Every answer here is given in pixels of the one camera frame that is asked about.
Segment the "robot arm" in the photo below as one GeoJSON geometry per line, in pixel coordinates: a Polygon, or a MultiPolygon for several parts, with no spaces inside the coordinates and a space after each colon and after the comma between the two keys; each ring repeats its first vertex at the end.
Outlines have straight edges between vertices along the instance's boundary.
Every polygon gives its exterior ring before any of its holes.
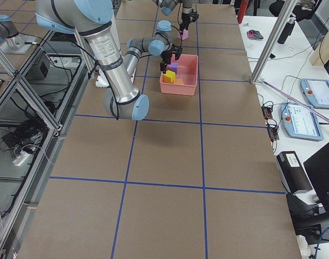
{"type": "Polygon", "coordinates": [[[179,24],[181,34],[188,32],[189,25],[199,18],[198,12],[193,10],[192,0],[153,0],[152,2],[161,9],[165,16],[169,16],[177,5],[182,4],[182,22],[179,24]]]}
{"type": "Polygon", "coordinates": [[[90,45],[109,87],[104,108],[116,119],[143,120],[149,111],[149,98],[133,85],[131,76],[144,52],[162,56],[162,72],[173,50],[169,21],[159,21],[154,36],[134,38],[122,56],[111,32],[111,1],[37,1],[37,23],[55,32],[78,33],[90,45]]]}

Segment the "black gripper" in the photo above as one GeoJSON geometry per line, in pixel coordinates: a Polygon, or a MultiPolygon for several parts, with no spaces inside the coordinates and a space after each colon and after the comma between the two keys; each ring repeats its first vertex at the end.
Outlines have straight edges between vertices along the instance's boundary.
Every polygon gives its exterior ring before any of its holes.
{"type": "Polygon", "coordinates": [[[197,11],[194,11],[192,7],[183,7],[181,19],[182,22],[179,25],[179,32],[183,33],[184,29],[188,30],[190,23],[195,22],[199,18],[197,11]]]}
{"type": "Polygon", "coordinates": [[[181,46],[173,46],[168,50],[161,53],[162,62],[160,63],[160,70],[163,74],[166,73],[167,63],[171,62],[172,56],[175,60],[178,60],[182,54],[183,48],[181,46]]]}

